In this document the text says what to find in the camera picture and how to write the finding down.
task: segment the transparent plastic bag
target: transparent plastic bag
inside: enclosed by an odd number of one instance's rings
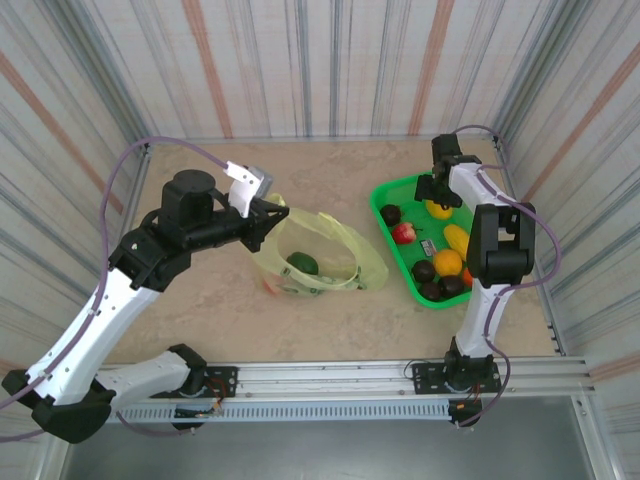
[[[284,205],[277,194],[267,200]],[[287,262],[295,252],[313,257],[318,274],[304,273]],[[326,213],[298,208],[291,208],[287,218],[269,232],[252,259],[263,286],[274,294],[317,296],[332,290],[377,290],[389,274],[378,252],[353,228]]]

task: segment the orange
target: orange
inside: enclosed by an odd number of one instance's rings
[[[462,258],[455,250],[448,248],[440,250],[433,257],[433,266],[441,277],[459,275],[462,271]]]

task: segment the beige floor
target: beige floor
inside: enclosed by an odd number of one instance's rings
[[[461,140],[465,153],[494,163],[491,144]],[[324,211],[357,229],[389,267],[378,292],[327,293],[314,299],[274,298],[255,280],[239,243],[200,252],[125,334],[109,357],[136,362],[186,343],[208,361],[375,360],[440,357],[460,327],[465,305],[430,310],[411,297],[369,209],[381,183],[431,167],[429,142],[226,144],[206,147],[220,158],[258,165],[275,177],[272,191],[309,211]],[[164,183],[186,168],[209,171],[226,191],[229,181],[197,154],[157,147],[136,222],[157,208]],[[497,344],[509,355],[552,355],[535,289],[516,292]]]

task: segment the plastic tray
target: plastic tray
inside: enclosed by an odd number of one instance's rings
[[[465,288],[463,293],[453,298],[446,300],[443,299],[438,302],[431,302],[418,292],[420,284],[413,280],[411,268],[418,260],[427,259],[429,261],[433,261],[433,257],[427,256],[425,253],[425,249],[422,245],[423,241],[431,240],[436,251],[449,248],[449,244],[444,238],[444,227],[454,224],[469,233],[471,231],[473,215],[464,205],[462,208],[454,209],[453,215],[448,220],[437,220],[429,215],[424,202],[416,202],[414,200],[416,183],[420,175],[413,175],[411,177],[401,178],[399,180],[394,180],[393,182],[380,185],[371,194],[370,205],[373,210],[373,214],[378,219],[378,224],[380,225],[382,234],[387,240],[389,248],[400,267],[400,271],[402,272],[407,285],[409,286],[409,291],[416,301],[429,308],[449,308],[468,301],[469,297],[471,297],[471,289]],[[400,210],[402,211],[402,221],[411,222],[417,229],[420,229],[420,231],[416,232],[418,238],[415,242],[410,243],[409,245],[397,245],[393,241],[393,238],[391,237],[392,228],[387,227],[380,216],[380,209],[388,204],[400,207]],[[439,278],[439,276],[436,276],[434,281],[437,282]]]

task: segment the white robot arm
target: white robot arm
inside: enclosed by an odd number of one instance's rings
[[[109,257],[99,310],[62,362],[45,374],[84,324],[97,289],[51,350],[28,370],[13,370],[4,378],[11,394],[43,378],[19,401],[33,410],[44,431],[78,443],[93,435],[111,411],[160,392],[201,391],[206,362],[186,345],[146,362],[99,369],[136,317],[190,267],[192,253],[237,240],[256,252],[288,215],[287,207],[261,200],[272,181],[265,172],[229,162],[225,173],[234,179],[228,195],[215,188],[211,175],[197,170],[179,172],[165,184],[161,207],[128,232]],[[214,210],[216,201],[222,208]]]
[[[535,210],[501,192],[477,157],[462,154],[455,134],[440,135],[431,145],[432,173],[419,177],[415,200],[432,200],[443,208],[459,208],[464,202],[473,212],[467,249],[473,284],[464,322],[444,362],[413,365],[416,393],[459,393],[474,386],[482,393],[497,392],[501,384],[493,339],[511,287],[533,269],[535,221],[525,213]],[[502,232],[512,238],[501,239]]]

